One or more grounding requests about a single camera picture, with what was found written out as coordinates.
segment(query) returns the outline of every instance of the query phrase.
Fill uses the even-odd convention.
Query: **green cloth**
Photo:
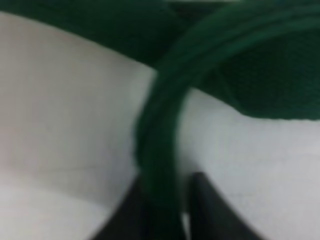
[[[197,6],[194,11],[207,14],[211,4]],[[0,7],[158,70],[136,131],[136,158],[155,240],[184,237],[175,134],[192,87],[247,116],[320,119],[317,0],[247,0],[203,19],[202,13],[185,15],[190,21],[161,0],[0,0]]]

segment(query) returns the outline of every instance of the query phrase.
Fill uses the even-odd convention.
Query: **white surface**
[[[105,223],[136,175],[132,129],[152,74],[0,14],[1,240],[87,240]]]
[[[182,118],[185,172],[202,170],[264,239],[320,239],[320,122],[254,119],[198,90]]]

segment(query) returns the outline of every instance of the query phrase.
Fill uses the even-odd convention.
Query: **dark green textile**
[[[0,0],[158,70],[136,131],[156,240],[183,238],[175,133],[192,87],[251,117],[320,119],[318,0],[247,0],[204,18],[213,5],[194,6],[175,3],[179,18],[161,0]]]

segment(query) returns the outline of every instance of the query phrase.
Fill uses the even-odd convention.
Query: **green fabric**
[[[155,240],[184,237],[175,134],[192,87],[251,117],[320,119],[319,1],[247,0],[204,19],[212,4],[201,4],[182,19],[161,0],[0,0],[158,70],[136,131]]]

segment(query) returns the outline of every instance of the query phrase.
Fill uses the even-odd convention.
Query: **black object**
[[[192,240],[261,240],[225,203],[204,173],[189,183]]]
[[[261,240],[225,203],[204,173],[190,177],[191,240]],[[148,203],[136,180],[111,221],[93,240],[155,240]]]
[[[136,180],[108,224],[93,240],[148,240],[147,202]]]

